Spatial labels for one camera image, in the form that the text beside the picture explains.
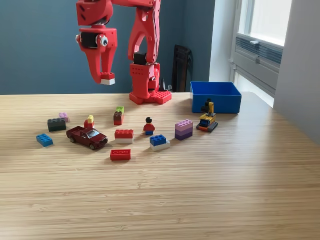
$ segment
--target yellow lego excavator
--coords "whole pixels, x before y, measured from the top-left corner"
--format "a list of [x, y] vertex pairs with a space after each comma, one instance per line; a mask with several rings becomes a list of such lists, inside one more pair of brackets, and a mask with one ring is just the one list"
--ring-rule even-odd
[[211, 133], [218, 126], [218, 123], [214, 113], [214, 103], [211, 102], [210, 98], [201, 107], [201, 112], [205, 114], [200, 117], [200, 123], [196, 126], [196, 129]]

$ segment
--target toy car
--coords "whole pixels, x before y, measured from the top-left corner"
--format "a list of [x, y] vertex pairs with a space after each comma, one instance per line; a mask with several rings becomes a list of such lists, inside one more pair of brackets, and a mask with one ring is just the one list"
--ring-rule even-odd
[[76, 126], [66, 131], [66, 136], [72, 143], [78, 142], [89, 146], [92, 150], [101, 148], [108, 142], [108, 138], [96, 129], [82, 126]]

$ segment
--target red shirt minifigure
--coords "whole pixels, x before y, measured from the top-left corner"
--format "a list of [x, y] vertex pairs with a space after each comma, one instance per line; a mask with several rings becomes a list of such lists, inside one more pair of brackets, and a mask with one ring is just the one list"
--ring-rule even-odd
[[154, 134], [154, 130], [156, 130], [155, 126], [153, 126], [152, 124], [152, 119], [151, 117], [147, 117], [145, 119], [146, 124], [143, 127], [143, 133], [145, 133], [146, 135], [152, 135]]

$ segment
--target blue wall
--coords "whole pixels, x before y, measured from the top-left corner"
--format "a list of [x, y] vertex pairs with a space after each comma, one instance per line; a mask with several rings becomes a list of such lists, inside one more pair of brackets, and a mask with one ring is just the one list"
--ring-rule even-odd
[[185, 0], [182, 42], [192, 51], [192, 81], [209, 81], [214, 12], [215, 0]]
[[[75, 41], [79, 33], [76, 0], [10, 0], [0, 7], [0, 94], [128, 93], [127, 58], [135, 9], [114, 7], [108, 27], [117, 28], [112, 71], [116, 84], [96, 84], [87, 58]], [[183, 44], [185, 0], [163, 0], [158, 62], [170, 84], [175, 44]]]

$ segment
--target car windshield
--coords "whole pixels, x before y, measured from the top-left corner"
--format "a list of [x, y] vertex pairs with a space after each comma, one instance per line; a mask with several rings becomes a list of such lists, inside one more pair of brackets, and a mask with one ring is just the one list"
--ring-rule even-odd
[[87, 132], [86, 134], [88, 134], [88, 137], [91, 139], [93, 138], [94, 136], [97, 136], [99, 134], [99, 132], [97, 130], [91, 130], [89, 132]]

